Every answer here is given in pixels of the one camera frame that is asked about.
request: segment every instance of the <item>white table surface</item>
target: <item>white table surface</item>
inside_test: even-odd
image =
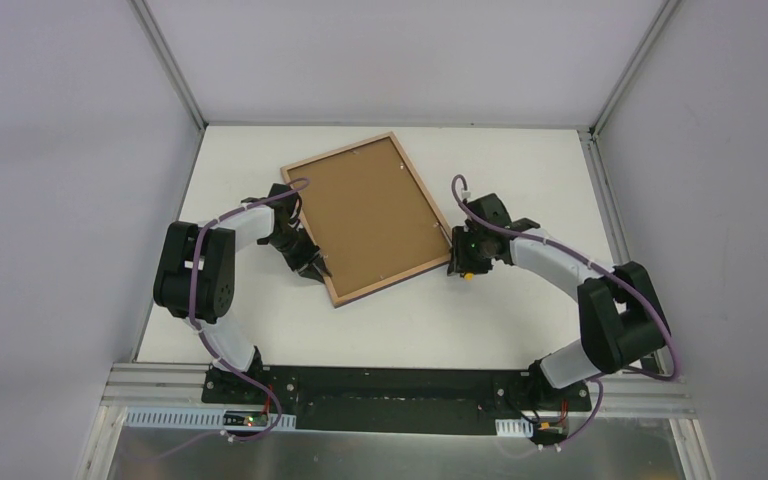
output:
[[[592,257],[611,258],[571,130],[209,127],[180,218],[215,218],[245,197],[265,196],[281,181],[280,167],[388,131],[451,226],[464,220],[449,191],[462,173],[473,198],[495,192],[512,218],[527,216]],[[472,281],[432,270],[338,309],[324,285],[291,273],[272,247],[243,249],[236,272],[232,309],[268,364],[523,368],[578,338],[575,302],[501,263]],[[182,320],[154,307],[138,360],[210,357]]]

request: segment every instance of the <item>robotic arm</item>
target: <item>robotic arm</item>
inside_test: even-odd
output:
[[[465,226],[453,229],[449,275],[469,279],[488,273],[492,262],[501,260],[536,273],[578,302],[581,338],[529,367],[536,382],[536,388],[530,390],[532,401],[551,397],[575,382],[617,372],[665,346],[664,336],[643,305],[597,273],[610,270],[607,266],[592,260],[584,263],[549,245],[551,237],[532,220],[511,221],[496,194],[462,205],[471,218]],[[527,235],[517,235],[526,231]],[[577,256],[586,258],[580,253]],[[614,275],[643,295],[664,318],[645,268],[629,262],[617,266]],[[617,304],[625,309],[620,311]]]
[[[607,265],[590,260],[555,241],[536,222],[527,218],[512,221],[495,194],[464,203],[457,197],[453,181],[452,192],[468,219],[464,226],[455,227],[452,231],[452,255],[447,273],[469,279],[489,273],[497,260],[530,270],[578,302],[581,338],[535,361],[528,368],[527,375],[519,371],[472,371],[466,372],[463,378],[455,378],[457,372],[435,373],[427,370],[373,371],[274,365],[267,369],[259,361],[257,349],[245,337],[239,322],[230,318],[236,252],[251,243],[269,244],[300,276],[319,282],[330,276],[319,247],[299,225],[301,198],[297,191],[291,190],[287,185],[273,185],[269,198],[246,199],[243,202],[256,203],[249,208],[229,212],[207,225],[216,228],[205,230],[197,224],[175,222],[167,230],[154,283],[154,300],[169,309],[174,317],[182,319],[191,315],[190,302],[194,301],[193,319],[188,323],[201,334],[208,350],[213,349],[211,353],[221,358],[221,361],[214,362],[215,368],[208,371],[208,378],[213,378],[214,383],[219,380],[229,382],[227,387],[217,386],[210,390],[211,393],[203,390],[204,401],[207,402],[207,397],[218,400],[208,403],[250,403],[258,398],[252,396],[257,395],[251,389],[251,385],[255,385],[272,398],[276,406],[276,395],[282,396],[281,403],[289,403],[288,408],[295,415],[302,415],[300,418],[306,418],[309,423],[324,421],[324,424],[316,425],[330,429],[338,428],[334,425],[342,425],[339,422],[343,421],[343,417],[336,414],[329,416],[330,410],[317,410],[316,406],[309,409],[309,405],[320,403],[302,402],[302,395],[308,395],[308,398],[318,395],[318,402],[328,402],[340,401],[341,395],[350,391],[355,392],[350,398],[361,402],[358,405],[364,404],[365,397],[357,392],[371,392],[372,396],[367,400],[373,403],[380,402],[379,397],[386,399],[388,395],[435,398],[437,401],[452,400],[447,404],[449,410],[446,411],[455,414],[454,417],[441,417],[439,429],[427,426],[428,431],[453,431],[455,426],[451,419],[458,418],[463,422],[458,427],[462,430],[455,431],[476,434],[487,431],[488,421],[492,428],[494,419],[522,415],[521,411],[527,409],[551,409],[570,398],[580,403],[578,409],[589,409],[589,397],[580,393],[586,392],[585,380],[628,368],[629,364],[665,344],[670,345],[663,311],[645,268],[629,262],[611,271]],[[200,254],[196,256],[200,235],[203,235],[202,245]],[[193,269],[198,269],[197,276]],[[245,380],[244,384],[238,385],[229,380],[235,375]],[[672,379],[675,375],[677,373],[667,378]],[[303,392],[296,393],[293,382],[302,376],[308,380],[307,387]],[[325,380],[318,384],[316,379]],[[287,382],[294,388],[273,394],[258,383],[272,381]],[[499,381],[505,382],[504,388],[497,383]],[[435,387],[426,391],[416,385]],[[476,416],[474,410],[460,412],[461,408],[470,408],[469,402],[476,402],[478,411],[485,414]],[[395,414],[399,409],[410,409],[421,404],[399,402],[398,409],[392,407],[389,412]],[[592,409],[585,425],[597,410]],[[387,423],[392,420],[391,417],[383,413],[378,417],[386,420],[381,420],[388,425],[386,428],[394,428]],[[435,420],[428,418],[426,421],[433,423]],[[268,433],[275,425],[277,420],[258,435]],[[415,432],[419,427],[410,424],[404,428]],[[535,433],[531,440],[543,445],[566,438],[566,434],[562,433],[553,439],[547,439],[546,432],[542,435],[538,438]]]
[[[269,197],[289,192],[287,185],[274,184]],[[247,198],[243,203],[262,199]],[[248,370],[256,349],[246,338],[240,323],[232,318],[234,298],[234,256],[252,243],[272,245],[287,266],[304,278],[323,282],[330,276],[319,247],[299,225],[301,197],[285,198],[245,210],[207,232],[198,262],[194,250],[199,226],[174,222],[166,241],[154,281],[154,301],[172,316],[186,319],[190,295],[190,275],[194,265],[200,270],[196,291],[196,321],[220,357],[241,371]],[[216,368],[225,369],[214,362]]]

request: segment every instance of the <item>wooden frame border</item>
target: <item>wooden frame border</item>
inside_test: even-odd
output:
[[[437,207],[437,204],[434,202],[434,198],[431,197],[431,194],[428,192],[428,189],[425,187],[425,184],[422,182],[422,179],[419,177],[419,174],[416,172],[416,169],[411,163],[410,158],[408,158],[407,153],[405,153],[404,148],[402,148],[402,144],[399,143],[399,140],[396,139],[396,135],[393,132],[387,132],[382,135],[377,135],[375,137],[368,138],[366,140],[361,140],[360,142],[356,142],[351,145],[341,147],[336,150],[331,150],[330,152],[326,152],[321,155],[317,155],[315,157],[311,157],[306,160],[302,160],[300,162],[296,162],[291,165],[281,167],[281,176],[284,178],[284,182],[289,183],[291,180],[290,171],[295,168],[307,165],[309,163],[318,162],[319,160],[324,160],[334,155],[338,155],[340,153],[354,150],[355,148],[362,147],[364,145],[368,145],[370,143],[374,143],[384,139],[390,139],[390,141],[393,142],[393,145],[396,147],[396,151],[399,153],[399,156],[402,158],[402,162],[407,167],[408,172],[410,172],[410,175],[413,178],[414,182],[416,182],[417,186],[419,187],[420,192],[422,192],[422,196],[425,197],[425,201],[428,202],[428,205],[431,207],[431,211],[434,212],[434,216],[437,217],[437,222],[440,225],[440,229],[443,231],[443,236],[446,237],[446,240],[449,242],[449,245],[451,245],[452,229],[449,227],[449,223],[446,221],[446,218],[443,216],[443,213]],[[311,232],[310,230],[310,226],[307,223],[307,218],[305,217],[304,212],[302,212],[299,218],[301,219],[302,225],[304,225],[305,230],[307,230],[308,234],[310,235],[311,240],[313,240],[313,242],[316,243],[316,237],[314,236],[313,232]],[[349,302],[363,298],[366,295],[372,294],[378,290],[381,290],[391,285],[395,285],[399,282],[405,281],[413,276],[419,275],[420,273],[423,273],[433,268],[437,268],[441,265],[444,265],[449,262],[450,255],[451,254],[447,253],[444,256],[435,258],[434,260],[425,262],[421,265],[417,265],[416,267],[413,267],[409,270],[405,270],[404,272],[398,273],[391,277],[387,277],[379,282],[375,282],[372,285],[368,285],[364,288],[361,288],[360,290],[355,290],[354,292],[348,293],[343,296],[337,295],[337,291],[334,289],[334,283],[328,277],[325,277],[325,286],[328,288],[328,295],[331,297],[331,302],[334,304],[334,307],[340,307]]]

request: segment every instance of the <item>black base bracket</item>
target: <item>black base bracket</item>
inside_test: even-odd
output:
[[[520,411],[590,411],[584,382],[534,400],[527,370],[438,370],[265,366],[257,354],[248,372],[268,385],[300,430],[495,435],[496,419]],[[266,394],[211,367],[202,402],[255,404]]]

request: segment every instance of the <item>white cable clip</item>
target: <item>white cable clip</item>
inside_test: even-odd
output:
[[[190,322],[186,322],[187,325],[193,330],[193,335],[199,335],[204,331],[204,328],[199,324],[198,328]]]

